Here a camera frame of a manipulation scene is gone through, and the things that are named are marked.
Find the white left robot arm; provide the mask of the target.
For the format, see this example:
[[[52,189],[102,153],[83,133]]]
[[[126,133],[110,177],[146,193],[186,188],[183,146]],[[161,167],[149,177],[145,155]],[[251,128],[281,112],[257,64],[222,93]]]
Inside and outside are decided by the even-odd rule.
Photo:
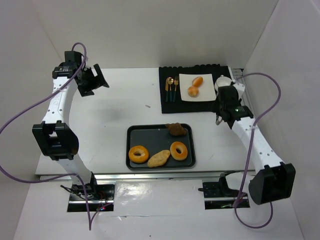
[[[53,88],[58,93],[50,100],[41,123],[33,125],[32,133],[42,154],[71,175],[73,191],[93,195],[98,192],[97,180],[78,154],[79,139],[69,126],[70,110],[76,91],[83,97],[92,96],[95,89],[109,85],[98,64],[83,69],[70,80],[75,67],[75,64],[62,63],[53,70]]]

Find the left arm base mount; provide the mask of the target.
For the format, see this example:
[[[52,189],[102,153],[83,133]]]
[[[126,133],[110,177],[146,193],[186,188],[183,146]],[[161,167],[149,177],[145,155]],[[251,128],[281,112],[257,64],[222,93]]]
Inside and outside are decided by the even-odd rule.
[[[86,212],[85,195],[76,192],[71,187],[60,185],[69,193],[67,212],[77,213]],[[90,212],[113,212],[114,211],[115,184],[98,184],[96,193],[87,194],[88,206]]]

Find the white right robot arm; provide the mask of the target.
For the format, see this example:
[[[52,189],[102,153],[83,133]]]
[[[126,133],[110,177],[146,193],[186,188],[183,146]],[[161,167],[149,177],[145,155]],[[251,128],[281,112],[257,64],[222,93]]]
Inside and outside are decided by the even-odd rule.
[[[261,133],[250,109],[241,105],[239,90],[244,86],[229,77],[220,76],[217,90],[216,123],[225,122],[250,152],[256,175],[234,172],[222,175],[224,188],[241,191],[257,205],[287,199],[291,196],[296,170],[274,152]]]

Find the orange bread roll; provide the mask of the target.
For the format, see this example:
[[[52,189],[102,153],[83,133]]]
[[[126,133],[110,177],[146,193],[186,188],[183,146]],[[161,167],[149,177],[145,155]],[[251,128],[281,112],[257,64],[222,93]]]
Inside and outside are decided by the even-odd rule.
[[[202,85],[203,81],[204,79],[202,76],[197,76],[192,80],[192,86],[198,88]]]

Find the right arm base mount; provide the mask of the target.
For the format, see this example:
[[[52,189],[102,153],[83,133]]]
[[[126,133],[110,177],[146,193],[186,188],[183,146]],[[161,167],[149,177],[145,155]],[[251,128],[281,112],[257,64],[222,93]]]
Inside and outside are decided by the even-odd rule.
[[[206,210],[232,209],[239,193],[238,190],[228,187],[224,176],[216,181],[203,182],[198,191],[203,193]]]

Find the metal tongs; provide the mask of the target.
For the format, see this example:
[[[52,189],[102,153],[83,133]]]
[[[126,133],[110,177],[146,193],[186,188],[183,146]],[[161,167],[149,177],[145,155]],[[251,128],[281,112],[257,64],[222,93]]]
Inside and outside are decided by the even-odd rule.
[[[216,115],[216,119],[215,119],[215,124],[218,126],[218,125],[220,125],[223,121],[224,121],[224,120],[223,120],[223,117],[217,114],[217,115]]]

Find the round bun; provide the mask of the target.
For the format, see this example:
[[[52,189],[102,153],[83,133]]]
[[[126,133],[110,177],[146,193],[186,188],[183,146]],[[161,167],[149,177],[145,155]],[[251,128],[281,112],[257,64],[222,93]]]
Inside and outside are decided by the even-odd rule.
[[[187,92],[188,92],[188,95],[189,95],[190,97],[195,98],[195,97],[197,97],[198,94],[199,94],[199,88],[196,87],[196,86],[190,86],[190,87],[188,88]]]

